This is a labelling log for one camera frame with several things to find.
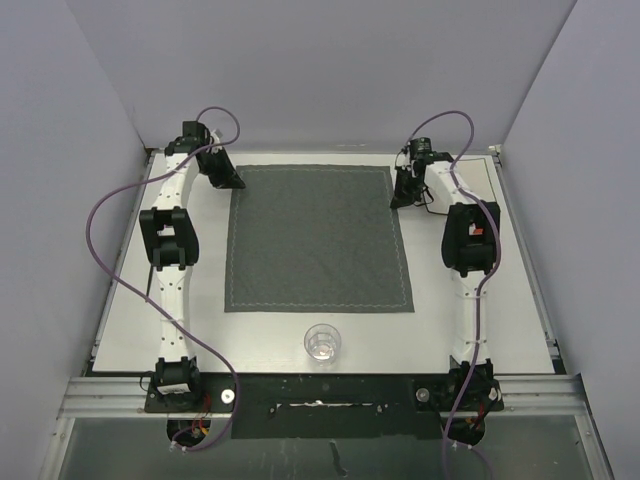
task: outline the metal frame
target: metal frame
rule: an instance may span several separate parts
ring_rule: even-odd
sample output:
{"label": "metal frame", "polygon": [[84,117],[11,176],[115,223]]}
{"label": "metal frame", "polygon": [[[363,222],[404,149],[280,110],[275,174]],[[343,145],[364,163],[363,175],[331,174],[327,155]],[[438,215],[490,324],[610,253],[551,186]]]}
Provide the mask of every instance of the metal frame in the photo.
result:
{"label": "metal frame", "polygon": [[[142,175],[142,180],[147,180],[149,175],[151,174],[151,168],[153,167],[153,158],[157,152],[154,150],[149,154],[147,158],[147,163],[145,165],[145,170]],[[142,204],[142,197],[144,196],[144,190],[146,185],[142,185],[138,187],[136,190],[136,197],[133,202],[133,209],[131,210],[131,216],[127,222],[127,228],[124,233],[124,237],[122,239],[122,245],[120,245],[120,250],[118,251],[118,257],[116,259],[116,264],[114,266],[114,272],[120,275],[122,271],[122,266],[124,265],[124,261],[126,259],[127,249],[129,247],[129,241],[131,240],[131,236],[138,225],[138,215],[137,212],[140,209],[140,205]],[[98,323],[98,330],[96,331],[96,337],[93,342],[93,347],[91,348],[91,357],[90,361],[94,360],[97,353],[98,348],[100,347],[100,341],[102,340],[102,334],[104,333],[105,326],[107,324],[107,318],[109,317],[109,311],[111,310],[111,303],[113,302],[113,297],[116,294],[116,287],[118,284],[113,280],[109,284],[109,291],[107,292],[107,298],[104,303],[104,308],[102,309],[102,315],[100,316],[100,322]]]}
{"label": "metal frame", "polygon": [[[148,178],[153,164],[153,156],[150,155],[144,178]],[[539,316],[546,334],[547,343],[552,358],[560,358],[557,341],[549,315],[544,304],[540,284],[536,276],[531,256],[522,234],[521,226],[513,211],[512,197],[509,193],[499,159],[495,162],[498,179],[501,183],[505,202],[511,215],[513,227],[525,263],[525,270],[529,278],[529,284],[534,294]],[[127,229],[121,246],[120,255],[116,263],[116,271],[119,272],[125,260],[126,247],[137,224],[135,212],[138,210],[144,187],[140,187],[136,193],[134,209],[128,220]],[[106,298],[104,311],[97,329],[96,339],[92,349],[92,359],[100,345],[102,333],[113,296],[115,283],[112,282]],[[578,432],[583,443],[585,455],[589,463],[594,479],[613,479],[611,467],[600,442],[595,424],[590,415],[582,381],[579,377],[569,375],[518,375],[497,376],[500,382],[505,409],[501,412],[492,412],[493,415],[508,416],[573,416]],[[69,438],[76,418],[192,418],[193,414],[148,414],[144,412],[148,380],[140,381],[135,377],[79,377],[69,381],[65,393],[58,424],[53,438],[49,444],[44,464],[41,469],[41,480],[58,478],[64,457],[67,451]],[[210,418],[228,418],[228,414],[210,414]]]}
{"label": "metal frame", "polygon": [[[491,415],[584,415],[588,413],[579,377],[568,375],[504,375],[500,382],[505,409]],[[79,377],[69,381],[59,418],[193,418],[191,413],[149,414],[144,411],[148,380],[132,377]],[[210,414],[227,418],[229,414]]]}
{"label": "metal frame", "polygon": [[[573,416],[594,479],[613,479],[611,467],[589,413],[582,381],[570,375],[498,376],[505,409],[492,416]],[[144,411],[148,381],[133,377],[79,377],[69,381],[58,428],[49,444],[40,479],[60,473],[76,418],[192,418],[193,413],[148,414]],[[209,418],[228,418],[210,414]]]}

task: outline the gray wall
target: gray wall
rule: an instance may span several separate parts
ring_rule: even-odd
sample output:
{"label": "gray wall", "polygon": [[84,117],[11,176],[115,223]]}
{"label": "gray wall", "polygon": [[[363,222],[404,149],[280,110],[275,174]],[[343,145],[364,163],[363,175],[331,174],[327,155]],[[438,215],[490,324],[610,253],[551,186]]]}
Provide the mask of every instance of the gray wall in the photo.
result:
{"label": "gray wall", "polygon": [[[0,476],[31,479],[108,284],[85,217],[144,155],[63,0],[2,2],[0,64]],[[110,262],[130,207],[114,200],[96,225]]]}
{"label": "gray wall", "polygon": [[[148,146],[217,103],[239,148],[395,151],[451,108],[475,148],[503,141],[574,0],[67,3]],[[460,148],[465,128],[430,134]]]}
{"label": "gray wall", "polygon": [[580,0],[505,144],[560,346],[618,479],[640,472],[636,0]]}

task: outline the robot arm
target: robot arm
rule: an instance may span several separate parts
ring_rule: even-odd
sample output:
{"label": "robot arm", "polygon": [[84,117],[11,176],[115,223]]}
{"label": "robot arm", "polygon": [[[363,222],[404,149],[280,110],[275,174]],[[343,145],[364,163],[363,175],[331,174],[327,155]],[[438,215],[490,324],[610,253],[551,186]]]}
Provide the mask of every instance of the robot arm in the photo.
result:
{"label": "robot arm", "polygon": [[[451,269],[456,295],[455,338],[452,357],[458,365],[470,363],[476,344],[476,309],[480,308],[479,354],[477,364],[489,361],[486,334],[486,288],[478,299],[477,287],[491,270],[496,259],[493,232],[478,205],[463,196],[460,189],[472,190],[457,175],[459,186],[451,178],[451,162],[447,153],[434,152],[428,138],[412,140],[405,148],[405,165],[396,167],[397,178],[391,208],[422,200],[425,191],[436,208],[447,211],[442,239],[442,259]],[[496,202],[485,202],[499,226],[500,208]]]}
{"label": "robot arm", "polygon": [[[165,149],[167,171],[175,170],[193,150],[220,143],[199,122],[184,122],[183,135]],[[245,188],[226,150],[212,147],[196,155],[164,180],[158,198],[149,210],[140,212],[140,227],[147,258],[160,288],[160,305],[182,327],[189,329],[189,282],[198,261],[198,237],[187,212],[191,186],[203,173],[215,188]],[[191,341],[166,318],[161,318],[158,362],[150,391],[182,405],[197,403],[202,396],[200,374]]]}

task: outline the clear plastic cup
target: clear plastic cup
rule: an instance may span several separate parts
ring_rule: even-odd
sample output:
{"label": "clear plastic cup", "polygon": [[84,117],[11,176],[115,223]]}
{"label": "clear plastic cup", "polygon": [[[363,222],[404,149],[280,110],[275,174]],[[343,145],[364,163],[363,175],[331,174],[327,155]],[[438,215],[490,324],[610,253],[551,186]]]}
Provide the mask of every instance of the clear plastic cup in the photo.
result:
{"label": "clear plastic cup", "polygon": [[340,332],[326,323],[314,325],[304,336],[304,348],[319,365],[336,361],[342,346]]}

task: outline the white platform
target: white platform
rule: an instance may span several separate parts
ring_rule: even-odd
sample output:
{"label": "white platform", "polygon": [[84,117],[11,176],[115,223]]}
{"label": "white platform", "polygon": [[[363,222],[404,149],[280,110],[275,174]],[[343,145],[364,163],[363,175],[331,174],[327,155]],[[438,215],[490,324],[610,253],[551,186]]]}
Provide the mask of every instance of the white platform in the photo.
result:
{"label": "white platform", "polygon": [[[363,154],[234,154],[235,165],[393,163],[393,156]],[[164,172],[157,155],[151,171]],[[463,158],[460,172],[485,199],[502,209],[503,263],[489,282],[488,343],[499,374],[553,373],[545,335],[528,283],[511,219],[491,157]],[[160,184],[147,186],[142,208],[149,208]],[[399,211],[415,313],[225,313],[224,277],[230,191],[214,190],[199,176],[188,210],[200,241],[200,260],[191,280],[191,331],[212,345],[239,372],[444,373],[449,369],[453,338],[453,284],[443,265],[440,243],[445,218],[423,208]],[[122,277],[144,289],[149,271],[142,235],[135,228]],[[158,298],[157,286],[151,296]],[[140,298],[118,286],[94,364],[97,372],[143,372],[157,361],[160,315]],[[306,330],[330,323],[342,335],[343,349],[331,367],[318,367],[302,345]],[[225,371],[212,355],[197,348],[206,372]]]}

